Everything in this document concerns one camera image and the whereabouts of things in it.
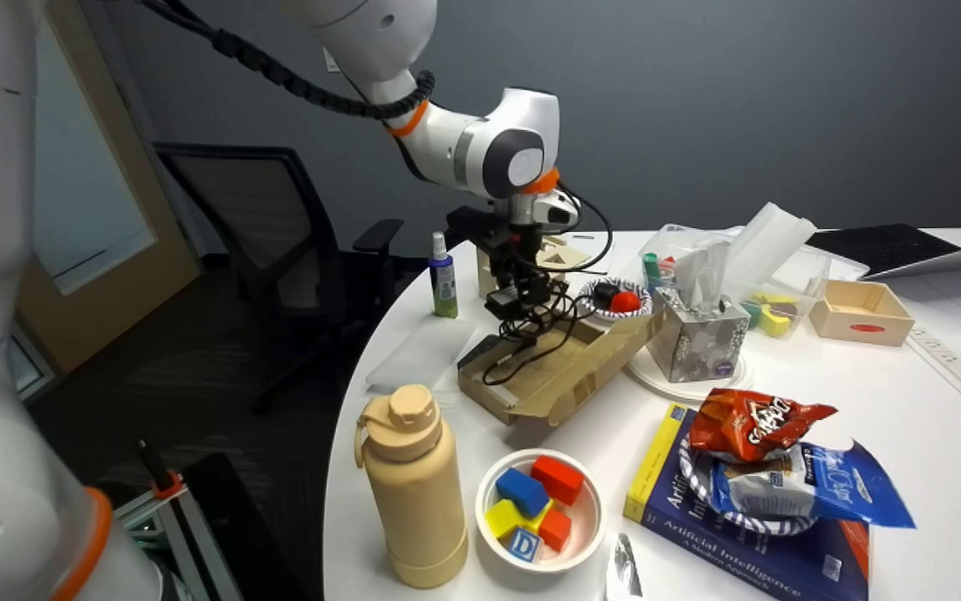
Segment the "wire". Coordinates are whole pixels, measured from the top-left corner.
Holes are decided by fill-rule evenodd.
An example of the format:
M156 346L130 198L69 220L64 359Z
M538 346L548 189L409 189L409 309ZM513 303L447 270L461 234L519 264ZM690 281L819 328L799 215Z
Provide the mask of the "wire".
M342 96L342 92L330 92L330 90L304 80L302 74L283 66L277 57L272 57L269 51L255 46L251 41L244 41L232 28L215 28L184 0L140 0L140 2L147 8L154 8L156 15L170 18L173 27L184 27L184 28L210 41L210 46L220 57L232 57L232 59L244 64L247 70L260 74L264 80L283 86L286 92L293 92L315 105L334 109L334 113L393 121L393 115L410 113L418 105L418 100L431 96L436 86L436 77L422 70L418 86L409 96L402 96L393 104L372 105L364 100Z
M612 225L607 212L603 212L598 203L592 203L586 192L579 192L579 189L567 187L567 182L562 182L562 187L564 187L567 192L573 192L573 198L603 224L603 234L607 234L603 248L600 248L592 261L573 264L573 267L548 267L551 272L573 272L573 270L588 270L588 267L600 264L600 261L612 252L612 248L613 248L613 225Z
M182 0L170 0L170 5L160 2L160 0L145 0L145 5L154 8L154 12L163 15L163 18L192 28L192 32L202 32L202 36L210 36L210 32L215 32L215 28L210 28L198 12L192 12Z
M562 351L562 346L573 338L573 328L581 325L581 301L586 301L586 292L572 301L572 328L564 329L564 338L562 338L553 346L546 346L546 351L519 359L513 370L505 375L505 376L490 376L498 366L505 366L507 359L513 359L513 358L529 346L529 342L521 342L521 346L513 346L512 352L490 359L490 363L483 366L483 375L480 375L480 385L483 385L483 388L507 385L507 379L513 379L529 363L534 363L534 359Z

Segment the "black cable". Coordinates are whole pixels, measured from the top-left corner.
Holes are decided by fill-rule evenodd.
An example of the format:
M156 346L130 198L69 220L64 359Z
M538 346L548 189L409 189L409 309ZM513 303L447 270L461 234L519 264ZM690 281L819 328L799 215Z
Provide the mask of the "black cable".
M513 358L529 346L529 342L521 342L521 346L513 346L512 352L490 359L490 363L483 366L483 375L480 375L480 385L483 385L483 388L507 385L507 379L513 379L529 363L534 363L534 359L562 351L562 346L573 338L573 328L581 325L581 301L586 301L586 298L588 298L588 292L573 298L573 303L572 303L572 328L567 328L567 335L564 335L553 346L546 346L546 351L519 359L513 370L505 375L505 376L490 376L498 366L505 366L507 359L513 359Z
M573 270L588 270L588 267L600 264L600 261L612 252L612 248L613 248L613 225L612 225L607 212L603 212L598 203L592 203L586 192L579 192L579 189L567 187L567 182L562 182L562 187L564 187L572 198L579 198L579 199L603 224L603 234L607 234L603 250L598 250L592 261L573 264L573 267L548 267L551 272L573 272Z
M283 66L277 57L272 57L269 51L255 46L251 41L244 41L232 28L215 28L184 0L140 0L140 2L147 8L154 8L156 15L170 18L173 27L184 27L184 28L210 41L210 46L220 57L232 57L232 59L244 64L247 70L260 74L264 80L283 86L286 92L293 92L315 105L334 109L334 113L393 121L393 115L410 113L436 86L436 77L422 70L418 86L409 96L402 96L393 104L372 105L364 100L342 96L342 92L330 92L330 90L304 80L302 74Z
M182 5L168 5L168 2L160 2L160 0L140 0L147 8L154 8L156 15L163 15L163 18L170 18L173 27L184 27L184 28L192 28L192 32L198 32L198 36L210 36L215 28L202 18L202 15L193 15L184 2Z
M374 109L374 100L344 74L344 80L354 86L354 92ZM393 132L393 128L386 121L382 121L382 128L391 132L402 161L409 164L409 170L418 177L418 179L429 179L410 153L410 148L404 144L404 138Z

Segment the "small bottle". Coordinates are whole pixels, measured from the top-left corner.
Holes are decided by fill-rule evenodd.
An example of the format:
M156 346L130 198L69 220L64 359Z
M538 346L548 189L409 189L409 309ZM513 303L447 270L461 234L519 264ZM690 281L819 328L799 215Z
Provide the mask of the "small bottle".
M649 292L661 288L657 252L643 252L643 284L649 284Z
M354 440L372 475L386 562L410 587L441 587L468 562L459 445L423 385L374 396Z
M433 318L459 318L459 281L454 281L454 256L447 250L445 234L433 234L433 256L429 261L429 272L433 284Z

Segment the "bottle cap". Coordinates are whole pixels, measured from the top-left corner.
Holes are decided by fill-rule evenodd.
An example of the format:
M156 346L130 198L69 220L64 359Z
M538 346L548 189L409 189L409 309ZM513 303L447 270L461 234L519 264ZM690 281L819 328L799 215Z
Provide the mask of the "bottle cap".
M433 256L447 256L447 237L445 237L445 229L433 229Z
M441 407L423 385L404 385L374 396L359 419L359 464L364 448L384 460L409 464L441 445Z

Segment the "black chair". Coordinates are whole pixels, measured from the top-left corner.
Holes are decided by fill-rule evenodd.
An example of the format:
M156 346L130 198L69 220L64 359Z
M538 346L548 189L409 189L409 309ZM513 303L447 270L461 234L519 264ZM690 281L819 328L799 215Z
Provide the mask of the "black chair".
M325 407L338 409L351 359L393 301L391 237L404 220L379 220L342 250L321 192L290 148L154 144L163 165L218 225L242 292L290 358L255 401L272 409L281 385L329 366Z

